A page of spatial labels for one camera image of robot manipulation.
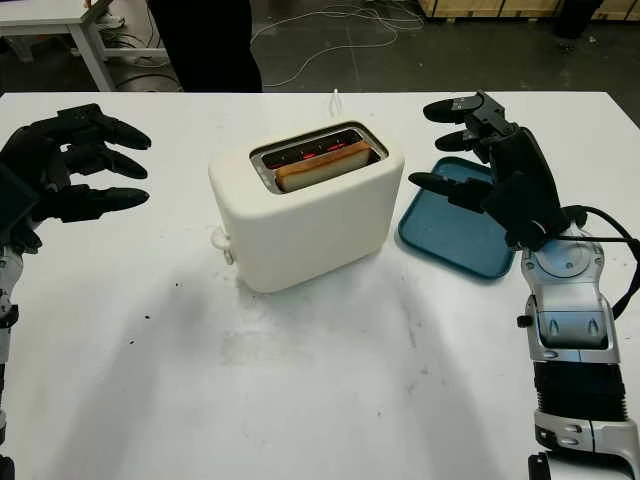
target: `floor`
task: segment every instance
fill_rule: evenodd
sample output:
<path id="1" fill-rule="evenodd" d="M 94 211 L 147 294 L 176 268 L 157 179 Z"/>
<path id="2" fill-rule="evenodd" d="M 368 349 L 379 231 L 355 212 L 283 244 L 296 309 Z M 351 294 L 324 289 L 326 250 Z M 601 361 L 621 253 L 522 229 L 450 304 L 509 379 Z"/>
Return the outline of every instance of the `floor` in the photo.
<path id="1" fill-rule="evenodd" d="M 254 31 L 275 21 L 319 10 L 328 0 L 261 0 L 254 3 Z M 383 17 L 409 20 L 390 2 L 364 2 Z M 411 1 L 397 3 L 419 12 Z M 640 126 L 640 25 L 593 23 L 576 41 L 553 35 L 551 22 L 526 20 L 424 21 L 397 25 L 395 43 L 377 48 L 341 48 L 311 61 L 293 81 L 266 91 L 468 91 L 605 90 Z M 315 52 L 341 45 L 386 43 L 393 32 L 365 18 L 312 15 L 265 31 L 253 45 L 266 85 L 290 78 Z M 94 90 L 82 60 L 69 53 L 66 39 L 34 48 L 36 61 L 20 63 L 12 52 L 0 53 L 0 90 Z M 133 65 L 135 59 L 111 61 L 116 82 L 159 69 Z M 122 90 L 175 91 L 166 78 L 129 82 Z"/>

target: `plastic tray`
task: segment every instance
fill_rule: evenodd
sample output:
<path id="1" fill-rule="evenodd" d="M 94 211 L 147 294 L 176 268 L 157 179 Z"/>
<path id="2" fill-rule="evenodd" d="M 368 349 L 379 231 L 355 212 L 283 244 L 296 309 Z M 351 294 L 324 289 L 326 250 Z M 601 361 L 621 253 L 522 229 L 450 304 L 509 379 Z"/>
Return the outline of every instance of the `plastic tray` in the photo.
<path id="1" fill-rule="evenodd" d="M 433 173 L 458 181 L 491 181 L 488 168 L 456 157 L 441 159 Z M 451 205 L 446 197 L 426 190 L 416 195 L 398 234 L 407 245 L 483 278 L 502 277 L 513 262 L 505 230 L 489 215 Z"/>

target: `toaster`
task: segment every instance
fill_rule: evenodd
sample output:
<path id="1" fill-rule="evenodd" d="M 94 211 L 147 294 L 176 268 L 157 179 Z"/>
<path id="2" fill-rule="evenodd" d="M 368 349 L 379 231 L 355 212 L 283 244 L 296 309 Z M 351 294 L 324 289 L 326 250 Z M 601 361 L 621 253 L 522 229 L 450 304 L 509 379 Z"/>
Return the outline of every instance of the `toaster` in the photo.
<path id="1" fill-rule="evenodd" d="M 355 169 L 283 190 L 284 167 L 299 170 L 358 142 L 370 150 Z M 212 242 L 258 292 L 322 275 L 380 249 L 403 166 L 391 140 L 357 119 L 243 146 L 209 165 L 223 223 Z"/>

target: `table surface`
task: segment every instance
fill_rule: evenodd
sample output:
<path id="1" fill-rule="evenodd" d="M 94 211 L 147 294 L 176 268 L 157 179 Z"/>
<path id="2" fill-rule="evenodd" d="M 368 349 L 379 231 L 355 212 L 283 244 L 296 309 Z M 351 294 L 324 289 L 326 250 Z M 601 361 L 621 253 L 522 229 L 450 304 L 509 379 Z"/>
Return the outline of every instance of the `table surface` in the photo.
<path id="1" fill-rule="evenodd" d="M 209 244 L 220 217 L 207 164 L 280 128 L 325 119 L 328 94 L 10 94 L 0 144 L 60 108 L 98 102 L 153 148 L 136 182 L 151 198 L 99 222 L 39 229 L 14 295 L 7 443 L 19 479 L 524 479 L 536 394 L 518 264 L 486 282 L 397 243 L 451 129 L 422 106 L 440 93 L 345 94 L 406 168 L 382 250 L 288 290 L 259 295 Z M 603 208 L 640 232 L 640 132 L 604 93 L 496 93 L 537 136 L 564 204 Z M 597 222 L 594 234 L 610 233 Z M 633 260 L 607 245 L 602 289 L 626 289 Z M 640 301 L 618 334 L 640 418 Z"/>
<path id="2" fill-rule="evenodd" d="M 105 8 L 112 0 L 93 1 Z M 82 23 L 90 14 L 83 0 L 13 0 L 0 2 L 0 27 Z"/>

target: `wooden pallet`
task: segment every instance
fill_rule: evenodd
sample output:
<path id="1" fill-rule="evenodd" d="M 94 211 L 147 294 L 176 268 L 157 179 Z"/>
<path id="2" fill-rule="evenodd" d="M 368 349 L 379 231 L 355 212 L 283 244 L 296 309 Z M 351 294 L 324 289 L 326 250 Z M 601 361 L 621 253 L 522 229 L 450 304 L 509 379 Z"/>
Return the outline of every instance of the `wooden pallet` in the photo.
<path id="1" fill-rule="evenodd" d="M 596 13 L 594 20 L 625 20 L 633 0 L 604 0 Z"/>
<path id="2" fill-rule="evenodd" d="M 626 20 L 631 20 L 632 22 L 640 21 L 640 0 L 636 0 L 636 3 L 631 8 L 629 15 L 627 15 Z"/>
<path id="3" fill-rule="evenodd" d="M 497 17 L 502 0 L 420 0 L 427 17 Z"/>
<path id="4" fill-rule="evenodd" d="M 419 0 L 427 17 L 554 17 L 562 0 Z M 640 0 L 604 0 L 593 15 L 594 20 L 640 21 Z"/>
<path id="5" fill-rule="evenodd" d="M 559 0 L 505 0 L 501 17 L 553 17 Z"/>

